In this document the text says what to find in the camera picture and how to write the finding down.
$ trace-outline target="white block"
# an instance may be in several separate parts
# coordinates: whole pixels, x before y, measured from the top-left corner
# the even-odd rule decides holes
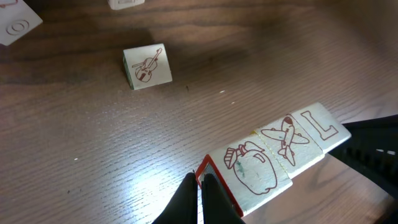
[[[351,137],[351,133],[320,103],[298,110],[292,113],[292,116],[321,147],[323,153],[329,152]]]
[[[2,6],[4,8],[0,8],[0,44],[12,44],[43,22],[22,0],[8,2]]]
[[[292,185],[285,170],[257,134],[207,155],[197,170],[199,183],[206,173],[215,175],[241,216],[251,213]]]
[[[324,158],[315,141],[287,115],[255,130],[291,179]]]
[[[131,88],[139,90],[172,81],[163,44],[127,49],[123,53],[123,62]]]
[[[139,4],[142,4],[144,2],[145,0],[108,0],[108,3],[113,10],[120,10],[127,7],[138,6]]]

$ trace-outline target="circle drawing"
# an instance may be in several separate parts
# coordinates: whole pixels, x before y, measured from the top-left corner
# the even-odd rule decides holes
[[[19,35],[29,29],[29,22],[23,19],[12,21],[6,28],[9,35]]]

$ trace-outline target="wooden table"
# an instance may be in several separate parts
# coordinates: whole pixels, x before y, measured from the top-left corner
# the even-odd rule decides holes
[[[44,23],[0,47],[0,223],[151,222],[205,154],[286,112],[398,113],[391,1],[27,3]],[[174,80],[132,91],[122,50],[154,43]],[[293,182],[244,221],[374,223],[392,203],[329,155]]]

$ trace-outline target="red outline drawing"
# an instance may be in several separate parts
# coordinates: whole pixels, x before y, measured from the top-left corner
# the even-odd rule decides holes
[[[18,0],[14,0],[15,2],[13,3],[7,3],[7,4],[0,4],[0,8],[5,8],[6,6],[12,6],[15,4],[18,4]]]
[[[12,21],[6,27],[6,32],[9,35],[20,35],[21,32],[27,31],[29,29],[29,22],[24,19],[19,19],[16,21]]]
[[[273,140],[280,141],[280,149],[278,154],[287,159],[292,166],[296,166],[296,161],[294,159],[294,151],[290,147],[292,143],[295,144],[308,144],[309,139],[303,137],[300,133],[295,133],[295,128],[293,125],[292,118],[285,117],[280,130],[275,128],[261,130],[261,133]]]
[[[301,113],[301,116],[303,116],[305,119],[307,119],[307,121],[310,124],[312,124],[312,126],[319,132],[319,135],[321,136],[322,140],[324,140],[324,141],[326,141],[328,138],[330,138],[330,137],[332,137],[332,136],[334,136],[335,134],[338,133],[337,129],[333,125],[329,126],[329,129],[327,129],[327,130],[323,129],[323,127],[318,123],[318,121],[316,121],[312,117],[312,114],[309,111],[304,111],[303,113]],[[327,132],[330,132],[330,130],[332,130],[332,129],[334,130],[334,131],[332,131],[332,132],[334,132],[333,134],[330,134],[328,136],[323,136],[323,134],[328,134]]]
[[[244,144],[240,144],[237,149],[230,147],[227,148],[224,156],[224,163],[226,167],[228,169],[233,168],[235,176],[238,178],[238,180],[255,195],[268,194],[271,189],[274,189],[278,186],[278,180],[274,166],[264,151],[264,149],[260,148],[253,142],[247,141]],[[262,164],[262,166],[256,166],[256,170],[247,170],[246,167],[245,170],[244,165],[241,165],[242,163],[250,165],[257,163]],[[266,175],[267,173],[273,176],[267,178],[261,178],[259,176]],[[256,182],[255,174],[262,180],[266,179],[267,182]]]
[[[152,72],[157,68],[157,57],[162,53],[162,49],[159,48],[156,50],[156,55],[153,58],[147,58],[143,62],[135,64],[132,66],[138,67],[136,69],[136,77],[138,80],[142,82],[148,82],[150,78],[152,78]]]

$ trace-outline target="wood grain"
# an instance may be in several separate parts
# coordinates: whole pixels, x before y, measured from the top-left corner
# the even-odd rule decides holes
[[[0,47],[1,223],[148,223],[205,154],[289,111],[398,112],[394,2],[26,2],[44,23]],[[131,91],[122,50],[154,43],[174,81]],[[327,156],[245,221],[373,223],[391,202]]]

